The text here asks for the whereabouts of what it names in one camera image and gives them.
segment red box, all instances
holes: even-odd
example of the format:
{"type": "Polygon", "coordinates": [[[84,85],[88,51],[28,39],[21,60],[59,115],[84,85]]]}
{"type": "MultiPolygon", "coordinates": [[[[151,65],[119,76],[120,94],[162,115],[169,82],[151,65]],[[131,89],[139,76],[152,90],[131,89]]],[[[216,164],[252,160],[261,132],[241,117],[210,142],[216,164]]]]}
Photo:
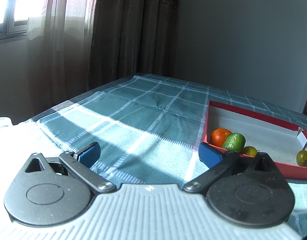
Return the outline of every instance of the red box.
{"type": "Polygon", "coordinates": [[[285,178],[307,180],[307,167],[296,163],[297,153],[307,142],[307,132],[303,129],[299,133],[299,125],[237,106],[209,101],[203,141],[208,142],[210,133],[217,128],[244,135],[245,146],[254,146],[260,152],[268,153],[285,178]]]}

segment metal screw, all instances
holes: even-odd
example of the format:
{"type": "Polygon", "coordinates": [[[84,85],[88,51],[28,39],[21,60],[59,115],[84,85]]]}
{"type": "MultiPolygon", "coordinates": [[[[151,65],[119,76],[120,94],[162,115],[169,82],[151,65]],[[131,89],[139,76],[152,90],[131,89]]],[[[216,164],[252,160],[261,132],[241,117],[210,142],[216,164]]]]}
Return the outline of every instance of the metal screw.
{"type": "Polygon", "coordinates": [[[185,185],[185,188],[187,190],[197,190],[197,189],[200,189],[201,188],[201,185],[199,182],[190,182],[188,184],[185,185]]]}
{"type": "Polygon", "coordinates": [[[98,184],[98,189],[101,189],[101,190],[110,190],[112,188],[114,188],[115,185],[111,182],[101,182],[98,184]]]}

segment orange fruit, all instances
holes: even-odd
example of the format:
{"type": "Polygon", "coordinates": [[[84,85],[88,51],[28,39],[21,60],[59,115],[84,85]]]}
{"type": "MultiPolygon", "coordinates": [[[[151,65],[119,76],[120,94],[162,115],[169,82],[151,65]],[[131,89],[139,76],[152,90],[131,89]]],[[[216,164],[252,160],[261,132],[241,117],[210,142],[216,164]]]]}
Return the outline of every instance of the orange fruit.
{"type": "Polygon", "coordinates": [[[221,148],[226,141],[228,135],[230,135],[231,133],[231,131],[225,128],[219,128],[214,130],[210,136],[210,144],[221,148]]]}

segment gray wall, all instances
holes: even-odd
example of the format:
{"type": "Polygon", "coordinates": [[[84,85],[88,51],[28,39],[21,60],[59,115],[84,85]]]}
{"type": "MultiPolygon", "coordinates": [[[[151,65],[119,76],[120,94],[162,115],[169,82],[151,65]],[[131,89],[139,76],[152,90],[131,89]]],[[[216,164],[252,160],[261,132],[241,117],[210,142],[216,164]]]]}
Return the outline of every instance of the gray wall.
{"type": "Polygon", "coordinates": [[[26,40],[0,44],[0,117],[10,117],[13,124],[34,115],[26,82],[26,45],[26,40]]]}
{"type": "Polygon", "coordinates": [[[302,112],[307,0],[180,0],[177,78],[302,112]]]}

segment checkered tablecloth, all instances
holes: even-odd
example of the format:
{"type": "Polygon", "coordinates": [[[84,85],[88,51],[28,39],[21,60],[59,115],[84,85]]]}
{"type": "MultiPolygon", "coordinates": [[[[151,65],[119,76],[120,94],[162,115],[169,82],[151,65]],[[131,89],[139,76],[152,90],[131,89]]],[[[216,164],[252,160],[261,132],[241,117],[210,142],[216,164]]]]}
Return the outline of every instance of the checkered tablecloth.
{"type": "MultiPolygon", "coordinates": [[[[37,126],[63,151],[78,151],[99,142],[101,157],[91,169],[117,186],[182,186],[208,170],[199,161],[198,146],[209,100],[267,114],[307,130],[307,116],[302,114],[226,90],[152,74],[134,76],[99,91],[41,118],[37,126]]],[[[288,223],[304,236],[307,181],[289,180],[289,185],[296,205],[288,223]]]]}

